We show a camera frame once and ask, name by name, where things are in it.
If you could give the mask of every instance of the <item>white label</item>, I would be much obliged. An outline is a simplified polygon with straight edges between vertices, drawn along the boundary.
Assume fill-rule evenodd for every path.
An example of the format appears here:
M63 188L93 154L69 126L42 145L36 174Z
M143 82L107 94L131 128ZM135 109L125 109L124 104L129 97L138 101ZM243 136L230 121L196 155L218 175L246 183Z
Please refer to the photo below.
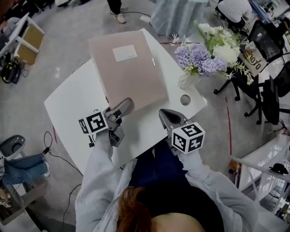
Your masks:
M117 62L137 57L137 54L133 45L113 48L113 53Z

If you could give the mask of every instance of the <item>white t-shirt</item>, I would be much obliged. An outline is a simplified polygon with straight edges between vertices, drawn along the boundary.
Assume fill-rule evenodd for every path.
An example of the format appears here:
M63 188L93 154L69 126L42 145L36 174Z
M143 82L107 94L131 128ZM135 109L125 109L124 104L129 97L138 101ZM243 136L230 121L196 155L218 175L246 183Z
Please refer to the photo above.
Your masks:
M223 0L217 6L233 23L240 22L243 15L250 18L252 12L248 0Z

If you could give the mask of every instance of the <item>floor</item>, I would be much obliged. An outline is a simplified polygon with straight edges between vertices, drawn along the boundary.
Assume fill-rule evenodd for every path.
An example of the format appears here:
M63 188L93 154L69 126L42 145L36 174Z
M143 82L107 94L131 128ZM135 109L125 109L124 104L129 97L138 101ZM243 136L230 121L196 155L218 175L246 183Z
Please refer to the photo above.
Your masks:
M123 0L131 11L152 14L154 4L148 0ZM220 25L208 9L204 21ZM44 133L53 135L53 126L44 107L46 98L81 64L90 59L87 40L103 35L146 28L160 42L172 41L172 38L158 37L147 23L139 20L140 14L126 14L127 23L120 25L108 13L106 0L91 0L78 6L65 9L53 7L34 17L37 24L46 32L35 65L28 67L29 75L20 78L17 85L0 82L0 140L20 134L27 140L24 152L27 155L38 154L44 150ZM199 42L196 34L189 41ZM164 48L171 54L170 45ZM224 92L216 96L215 88L225 79L220 76L196 79L194 85L206 99L208 106L193 117L206 131L206 139L200 150L204 163L213 170L227 172L230 155L243 157L268 141L271 134L256 125L257 114L245 118L244 112L251 106L243 95L235 101L234 88L229 85ZM231 127L232 149L230 149L229 120ZM52 154L59 155L72 162L64 146L57 137L53 140ZM33 210L56 220L63 220L63 212L68 205L71 190L82 181L80 174L63 160L45 155L49 162L51 175L48 177L47 194L33 205ZM70 200L65 222L75 224L74 201L79 188Z

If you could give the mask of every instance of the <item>blue pants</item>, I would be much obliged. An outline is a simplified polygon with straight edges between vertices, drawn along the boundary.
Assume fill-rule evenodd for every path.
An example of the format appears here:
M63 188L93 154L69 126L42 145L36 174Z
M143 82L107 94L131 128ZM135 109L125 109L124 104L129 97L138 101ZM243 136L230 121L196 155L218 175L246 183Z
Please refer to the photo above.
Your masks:
M160 141L137 159L135 169L129 186L145 187L154 181L159 180L186 180L187 171L182 170L183 165L174 156L165 140Z
M3 185L19 184L38 178L48 171L43 155L23 157L21 159L5 160L5 174Z

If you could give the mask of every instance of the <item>flower vase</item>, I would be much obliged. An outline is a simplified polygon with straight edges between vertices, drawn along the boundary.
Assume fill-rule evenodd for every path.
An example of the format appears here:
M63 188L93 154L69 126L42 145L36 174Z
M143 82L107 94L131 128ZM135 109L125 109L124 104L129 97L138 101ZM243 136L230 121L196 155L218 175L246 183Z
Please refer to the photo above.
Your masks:
M181 89L184 89L188 86L191 86L193 84L194 77L188 74L187 72L184 72L178 80L178 87Z

